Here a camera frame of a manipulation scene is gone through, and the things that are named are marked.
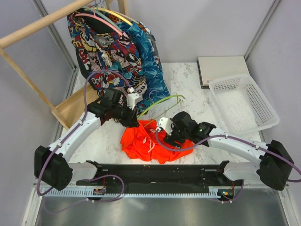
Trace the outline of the orange mesh shorts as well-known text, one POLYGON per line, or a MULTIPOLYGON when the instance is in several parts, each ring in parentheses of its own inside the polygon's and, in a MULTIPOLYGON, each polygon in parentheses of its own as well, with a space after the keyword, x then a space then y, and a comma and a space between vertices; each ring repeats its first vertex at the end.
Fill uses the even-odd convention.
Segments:
POLYGON ((127 128, 121 138, 121 149, 130 159, 157 160, 160 164, 189 155, 192 149, 175 152, 163 148, 155 137, 157 122, 140 120, 139 127, 127 128))

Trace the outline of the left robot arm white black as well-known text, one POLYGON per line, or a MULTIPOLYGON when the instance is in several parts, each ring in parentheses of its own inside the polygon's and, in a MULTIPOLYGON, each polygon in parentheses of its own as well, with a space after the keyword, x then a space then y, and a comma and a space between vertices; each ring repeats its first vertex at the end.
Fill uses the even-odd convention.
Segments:
POLYGON ((96 164, 69 161, 79 146, 106 121, 115 119, 126 128, 138 127, 136 105, 142 99, 135 92, 125 96, 120 90, 108 88, 102 97, 86 105, 79 120, 62 137, 47 147, 36 149, 34 175, 38 179, 37 185, 44 182, 58 191, 80 180, 99 185, 103 173, 97 170, 96 164))

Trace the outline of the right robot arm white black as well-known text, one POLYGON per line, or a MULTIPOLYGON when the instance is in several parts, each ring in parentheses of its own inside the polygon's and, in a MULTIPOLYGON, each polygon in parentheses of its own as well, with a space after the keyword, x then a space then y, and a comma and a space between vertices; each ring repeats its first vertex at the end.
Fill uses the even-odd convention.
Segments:
POLYGON ((173 118, 162 117, 157 123, 158 130, 164 130, 164 143, 185 151, 185 141, 193 146, 204 145, 221 149, 244 158, 245 162, 223 161, 215 174, 216 182, 227 185, 230 181, 261 181, 274 190, 284 190, 294 167, 294 162, 282 143, 272 140, 269 144, 247 140, 216 127, 208 122, 197 123, 185 112, 173 118))

